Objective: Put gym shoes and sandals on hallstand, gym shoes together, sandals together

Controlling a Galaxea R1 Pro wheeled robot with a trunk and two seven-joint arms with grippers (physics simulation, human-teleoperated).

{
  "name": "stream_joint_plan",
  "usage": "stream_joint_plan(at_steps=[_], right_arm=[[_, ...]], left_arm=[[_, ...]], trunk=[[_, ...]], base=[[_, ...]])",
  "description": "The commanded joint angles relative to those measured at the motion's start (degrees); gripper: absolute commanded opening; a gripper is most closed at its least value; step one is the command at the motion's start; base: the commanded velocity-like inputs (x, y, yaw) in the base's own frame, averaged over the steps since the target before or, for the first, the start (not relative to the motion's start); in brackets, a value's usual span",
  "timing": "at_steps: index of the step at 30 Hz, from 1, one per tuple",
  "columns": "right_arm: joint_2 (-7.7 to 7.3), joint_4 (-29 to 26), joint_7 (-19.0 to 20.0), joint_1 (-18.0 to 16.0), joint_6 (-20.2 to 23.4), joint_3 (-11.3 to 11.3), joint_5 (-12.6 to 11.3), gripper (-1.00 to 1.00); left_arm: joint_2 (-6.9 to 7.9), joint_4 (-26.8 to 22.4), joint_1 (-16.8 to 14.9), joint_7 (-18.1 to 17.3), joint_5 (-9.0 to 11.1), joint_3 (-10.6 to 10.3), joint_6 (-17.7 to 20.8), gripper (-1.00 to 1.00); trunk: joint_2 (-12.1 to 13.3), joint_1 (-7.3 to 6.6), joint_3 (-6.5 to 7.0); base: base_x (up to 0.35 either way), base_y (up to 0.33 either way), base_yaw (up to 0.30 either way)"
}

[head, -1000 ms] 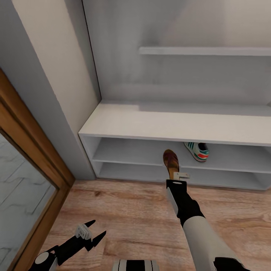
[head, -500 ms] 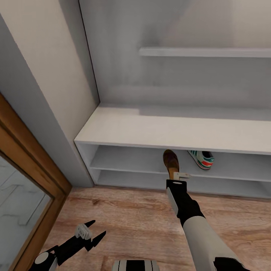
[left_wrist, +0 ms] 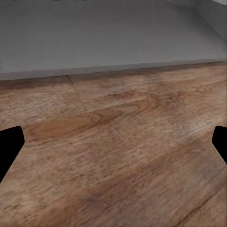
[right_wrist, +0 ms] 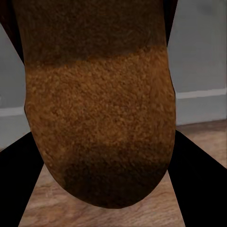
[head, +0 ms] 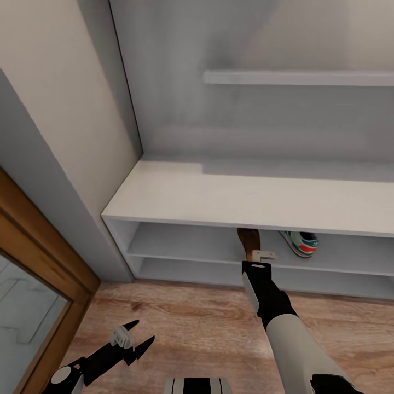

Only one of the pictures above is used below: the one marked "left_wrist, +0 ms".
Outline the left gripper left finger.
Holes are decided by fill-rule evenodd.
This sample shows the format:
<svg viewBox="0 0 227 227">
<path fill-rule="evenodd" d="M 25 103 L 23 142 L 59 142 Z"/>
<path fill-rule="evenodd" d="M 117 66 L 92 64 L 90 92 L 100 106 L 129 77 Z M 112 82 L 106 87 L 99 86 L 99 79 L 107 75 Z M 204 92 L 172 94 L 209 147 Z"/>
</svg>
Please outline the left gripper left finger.
<svg viewBox="0 0 227 227">
<path fill-rule="evenodd" d="M 0 131 L 0 183 L 25 143 L 20 126 Z"/>
</svg>

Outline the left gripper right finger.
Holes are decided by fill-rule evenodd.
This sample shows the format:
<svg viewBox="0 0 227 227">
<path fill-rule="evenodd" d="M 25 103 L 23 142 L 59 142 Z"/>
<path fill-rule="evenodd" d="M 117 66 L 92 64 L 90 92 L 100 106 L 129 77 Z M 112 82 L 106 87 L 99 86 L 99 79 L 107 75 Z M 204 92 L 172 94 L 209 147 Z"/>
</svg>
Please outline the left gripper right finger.
<svg viewBox="0 0 227 227">
<path fill-rule="evenodd" d="M 227 164 L 227 128 L 216 126 L 213 132 L 212 143 Z"/>
</svg>

